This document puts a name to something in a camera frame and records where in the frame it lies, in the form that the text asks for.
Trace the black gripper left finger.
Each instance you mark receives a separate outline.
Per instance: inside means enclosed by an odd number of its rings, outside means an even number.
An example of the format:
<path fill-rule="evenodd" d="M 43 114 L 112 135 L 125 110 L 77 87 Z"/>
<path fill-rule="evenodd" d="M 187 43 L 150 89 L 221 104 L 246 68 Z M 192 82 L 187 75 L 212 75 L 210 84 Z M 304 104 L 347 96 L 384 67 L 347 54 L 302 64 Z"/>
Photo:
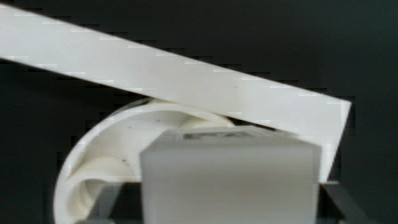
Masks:
<path fill-rule="evenodd" d="M 75 224 L 142 224 L 142 190 L 139 183 L 109 184 L 87 217 Z"/>

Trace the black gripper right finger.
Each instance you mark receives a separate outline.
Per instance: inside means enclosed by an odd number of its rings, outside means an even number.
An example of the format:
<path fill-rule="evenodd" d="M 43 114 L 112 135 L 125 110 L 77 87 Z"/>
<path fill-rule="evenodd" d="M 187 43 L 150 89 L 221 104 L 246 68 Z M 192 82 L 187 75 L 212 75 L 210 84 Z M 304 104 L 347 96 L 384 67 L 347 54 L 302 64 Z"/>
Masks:
<path fill-rule="evenodd" d="M 320 185 L 318 224 L 381 224 L 368 217 L 338 182 Z"/>

